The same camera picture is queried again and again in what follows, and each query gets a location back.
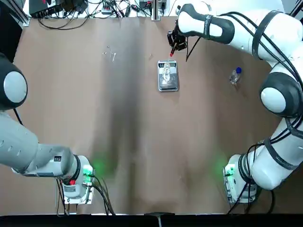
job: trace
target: electronic equipment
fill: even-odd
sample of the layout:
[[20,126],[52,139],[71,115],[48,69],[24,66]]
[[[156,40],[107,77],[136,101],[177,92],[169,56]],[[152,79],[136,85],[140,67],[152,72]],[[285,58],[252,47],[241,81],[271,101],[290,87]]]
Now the electronic equipment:
[[176,61],[158,61],[158,89],[160,92],[179,90],[178,68]]
[[[140,8],[143,9],[148,2],[152,2],[152,1],[151,0],[140,0],[139,1]],[[162,3],[164,3],[164,5],[165,5],[164,8],[166,9],[166,6],[168,5],[169,1],[167,2],[167,0],[158,0],[158,9],[161,9]]]
[[33,18],[43,18],[63,9],[60,0],[29,0],[28,8]]

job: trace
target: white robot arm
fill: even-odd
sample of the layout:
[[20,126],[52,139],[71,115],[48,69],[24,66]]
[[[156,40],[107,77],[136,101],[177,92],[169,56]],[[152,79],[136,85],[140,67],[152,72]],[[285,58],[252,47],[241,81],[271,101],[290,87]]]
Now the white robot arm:
[[23,176],[56,177],[63,182],[67,203],[86,203],[92,191],[93,168],[67,147],[41,144],[35,134],[5,112],[27,97],[22,72],[0,53],[0,164]]
[[231,45],[272,67],[259,95],[263,105],[283,119],[270,138],[252,146],[258,147],[255,151],[233,155],[223,168],[229,202],[251,202],[257,185],[266,190],[276,188],[303,161],[302,24],[265,9],[215,16],[200,2],[181,8],[174,30],[168,33],[171,55],[187,47],[185,37],[189,36]]

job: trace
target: plastic bottle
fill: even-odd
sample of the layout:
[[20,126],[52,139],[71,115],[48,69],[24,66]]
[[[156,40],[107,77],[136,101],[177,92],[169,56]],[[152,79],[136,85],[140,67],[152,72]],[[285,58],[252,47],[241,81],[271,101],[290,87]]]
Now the plastic bottle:
[[240,78],[241,78],[241,72],[242,72],[242,69],[241,67],[237,67],[234,71],[232,71],[232,74],[231,76],[229,77],[229,81],[233,84],[233,85],[236,85]]

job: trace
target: white cylinder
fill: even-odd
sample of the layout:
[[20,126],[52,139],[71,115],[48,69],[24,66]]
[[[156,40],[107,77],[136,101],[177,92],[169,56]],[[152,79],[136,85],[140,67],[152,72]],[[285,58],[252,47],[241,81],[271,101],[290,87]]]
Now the white cylinder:
[[0,113],[0,164],[22,171],[35,158],[38,138],[27,128]]
[[[282,119],[272,139],[286,128],[285,119]],[[303,140],[293,135],[287,136],[285,139],[272,144],[277,154],[286,162],[298,166],[303,161]],[[262,151],[256,158],[252,166],[252,177],[256,184],[266,190],[272,190],[279,186],[293,170],[285,169],[280,166],[270,155],[267,148],[263,146]]]

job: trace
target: green light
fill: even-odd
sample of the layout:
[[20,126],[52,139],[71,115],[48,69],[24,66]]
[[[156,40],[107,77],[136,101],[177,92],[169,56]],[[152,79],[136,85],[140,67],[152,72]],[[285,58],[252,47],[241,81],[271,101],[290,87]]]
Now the green light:
[[83,166],[83,181],[85,183],[90,183],[92,182],[92,175],[93,175],[93,167],[91,167],[90,165],[84,165]]
[[227,166],[225,167],[226,174],[233,175],[235,173],[234,168],[235,164],[227,164]]

